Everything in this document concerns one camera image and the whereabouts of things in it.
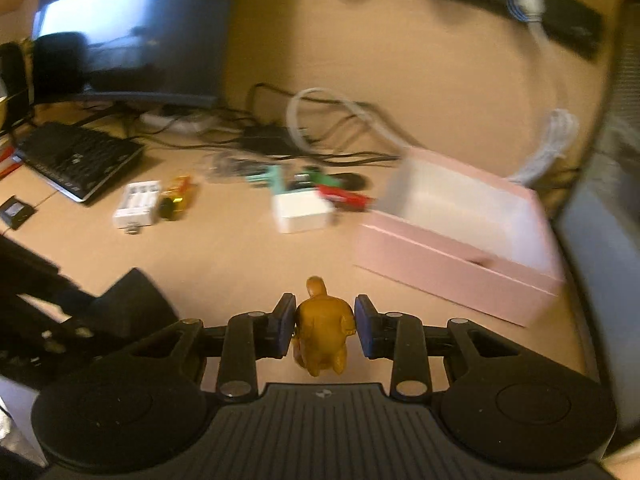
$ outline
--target keyboard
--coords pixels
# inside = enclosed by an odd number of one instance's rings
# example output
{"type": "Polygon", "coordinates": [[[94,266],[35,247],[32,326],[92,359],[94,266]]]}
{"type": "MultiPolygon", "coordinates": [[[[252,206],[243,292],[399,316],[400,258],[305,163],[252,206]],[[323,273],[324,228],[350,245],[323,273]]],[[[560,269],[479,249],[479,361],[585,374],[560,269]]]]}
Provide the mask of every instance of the keyboard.
{"type": "Polygon", "coordinates": [[[143,151],[133,140],[50,122],[30,132],[15,157],[70,199],[87,203],[135,167],[143,151]]]}

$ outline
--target bundled white cable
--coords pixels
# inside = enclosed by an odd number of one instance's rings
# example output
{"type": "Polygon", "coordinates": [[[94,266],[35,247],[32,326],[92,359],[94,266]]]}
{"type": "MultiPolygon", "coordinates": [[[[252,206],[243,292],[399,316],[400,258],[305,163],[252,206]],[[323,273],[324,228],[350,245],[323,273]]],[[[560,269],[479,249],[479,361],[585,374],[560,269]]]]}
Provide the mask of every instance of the bundled white cable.
{"type": "Polygon", "coordinates": [[[530,156],[524,166],[509,177],[511,182],[531,186],[543,176],[556,158],[564,156],[578,133],[578,119],[565,109],[568,94],[562,79],[558,60],[551,42],[542,26],[542,14],[545,12],[543,0],[509,0],[508,8],[517,20],[526,22],[536,44],[545,56],[549,72],[556,85],[558,108],[549,115],[542,144],[536,153],[530,156]]]}
{"type": "Polygon", "coordinates": [[[376,118],[368,113],[364,108],[354,103],[344,95],[341,95],[329,88],[307,88],[306,90],[300,91],[295,96],[293,96],[289,101],[289,105],[287,106],[287,128],[289,129],[289,134],[291,135],[291,139],[293,140],[293,142],[295,142],[296,146],[299,147],[303,152],[318,154],[318,152],[308,142],[306,142],[305,137],[300,132],[300,127],[298,126],[298,109],[300,108],[300,102],[303,100],[303,98],[305,98],[309,94],[315,94],[318,92],[330,95],[334,100],[340,101],[352,114],[358,116],[365,123],[369,124],[374,131],[376,131],[381,137],[388,140],[389,142],[396,144],[402,149],[408,148],[410,146],[405,140],[398,137],[384,124],[380,123],[380,121],[377,121],[376,118]]]}

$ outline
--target open box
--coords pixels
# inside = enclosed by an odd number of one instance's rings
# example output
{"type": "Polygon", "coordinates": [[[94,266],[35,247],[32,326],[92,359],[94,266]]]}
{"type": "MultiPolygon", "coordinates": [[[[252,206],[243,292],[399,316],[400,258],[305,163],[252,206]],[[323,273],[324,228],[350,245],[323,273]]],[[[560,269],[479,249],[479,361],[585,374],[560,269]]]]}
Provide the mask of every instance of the open box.
{"type": "Polygon", "coordinates": [[[563,282],[532,190],[418,148],[367,213],[355,263],[522,326],[563,282]]]}

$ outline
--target toy figurine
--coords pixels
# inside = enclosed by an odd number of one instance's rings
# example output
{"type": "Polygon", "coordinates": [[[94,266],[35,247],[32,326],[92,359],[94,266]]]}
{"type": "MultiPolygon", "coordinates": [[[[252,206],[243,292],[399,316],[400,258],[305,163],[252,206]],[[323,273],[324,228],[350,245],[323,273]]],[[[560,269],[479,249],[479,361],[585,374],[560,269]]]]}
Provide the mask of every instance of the toy figurine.
{"type": "Polygon", "coordinates": [[[306,290],[309,299],[296,311],[295,360],[313,377],[329,368],[341,374],[347,364],[346,339],[356,333],[353,311],[346,301],[329,296],[318,276],[306,280],[306,290]]]}

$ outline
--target small white box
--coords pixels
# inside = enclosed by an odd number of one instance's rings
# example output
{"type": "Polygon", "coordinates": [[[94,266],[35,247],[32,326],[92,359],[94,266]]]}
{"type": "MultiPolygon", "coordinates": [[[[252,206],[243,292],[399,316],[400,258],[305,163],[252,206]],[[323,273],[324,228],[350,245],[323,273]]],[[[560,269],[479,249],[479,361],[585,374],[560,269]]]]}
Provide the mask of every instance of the small white box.
{"type": "Polygon", "coordinates": [[[334,206],[315,190],[273,196],[273,215],[281,233],[322,229],[331,223],[334,206]]]}
{"type": "Polygon", "coordinates": [[[156,206],[161,192],[162,184],[159,180],[129,184],[113,215],[113,224],[118,229],[153,225],[156,222],[156,206]]]}

